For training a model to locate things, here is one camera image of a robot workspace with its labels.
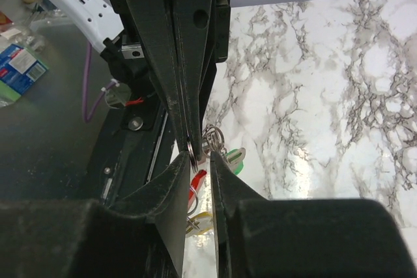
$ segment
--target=white marble surface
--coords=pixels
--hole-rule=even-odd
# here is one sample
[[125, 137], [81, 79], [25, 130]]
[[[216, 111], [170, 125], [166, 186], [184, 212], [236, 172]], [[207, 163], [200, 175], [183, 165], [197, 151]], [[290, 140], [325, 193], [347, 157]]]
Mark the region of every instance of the white marble surface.
[[[205, 121], [262, 196], [376, 199], [417, 261], [416, 113], [417, 0], [317, 0], [232, 10]], [[187, 239], [183, 277], [217, 277], [213, 232]]]

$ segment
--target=purple cable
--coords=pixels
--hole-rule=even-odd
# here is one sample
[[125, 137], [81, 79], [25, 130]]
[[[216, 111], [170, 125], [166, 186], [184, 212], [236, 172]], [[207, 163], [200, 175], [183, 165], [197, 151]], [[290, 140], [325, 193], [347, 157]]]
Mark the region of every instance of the purple cable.
[[[87, 41], [87, 53], [85, 55], [85, 63], [84, 63], [84, 77], [83, 77], [83, 101], [82, 101], [82, 114], [84, 122], [88, 123], [92, 119], [94, 112], [96, 111], [98, 104], [103, 99], [104, 95], [106, 94], [105, 91], [101, 91], [98, 95], [96, 101], [93, 104], [93, 107], [90, 110], [90, 113], [87, 114], [87, 103], [88, 103], [88, 93], [89, 93], [89, 76], [90, 76], [90, 64], [91, 64], [91, 44]], [[108, 85], [105, 87], [106, 90], [109, 90], [114, 85], [116, 85], [115, 81], [110, 81]]]

